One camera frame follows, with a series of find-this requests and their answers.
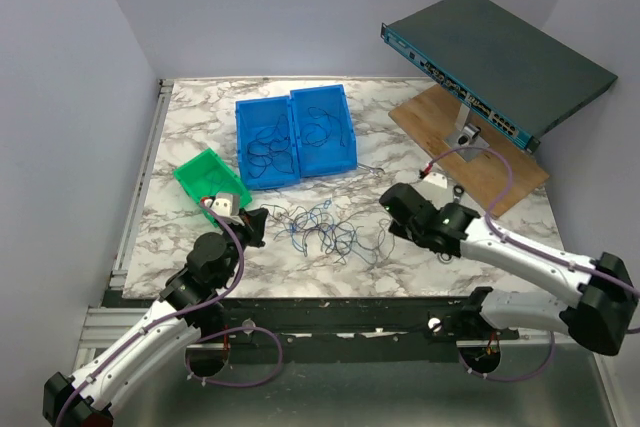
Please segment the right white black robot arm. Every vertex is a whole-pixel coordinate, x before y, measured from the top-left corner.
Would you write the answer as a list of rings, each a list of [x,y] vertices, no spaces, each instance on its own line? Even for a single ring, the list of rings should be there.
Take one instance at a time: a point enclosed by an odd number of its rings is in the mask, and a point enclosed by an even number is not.
[[[477,292],[476,305],[459,317],[467,336],[480,339],[494,329],[546,330],[598,354],[619,353],[639,302],[619,257],[603,253],[593,259],[544,246],[459,203],[437,208],[405,183],[390,187],[379,202],[392,219],[393,235],[436,254],[497,267],[537,286],[535,292]]]

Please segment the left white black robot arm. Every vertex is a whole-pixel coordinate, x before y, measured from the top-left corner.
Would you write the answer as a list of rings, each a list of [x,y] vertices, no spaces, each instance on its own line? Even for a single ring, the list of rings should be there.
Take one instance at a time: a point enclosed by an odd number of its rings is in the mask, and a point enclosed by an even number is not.
[[[242,209],[223,231],[194,243],[184,267],[167,282],[143,317],[89,364],[44,385],[43,417],[52,426],[111,426],[114,415],[151,374],[199,340],[214,340],[225,326],[219,301],[244,271],[246,247],[264,246],[268,210]]]

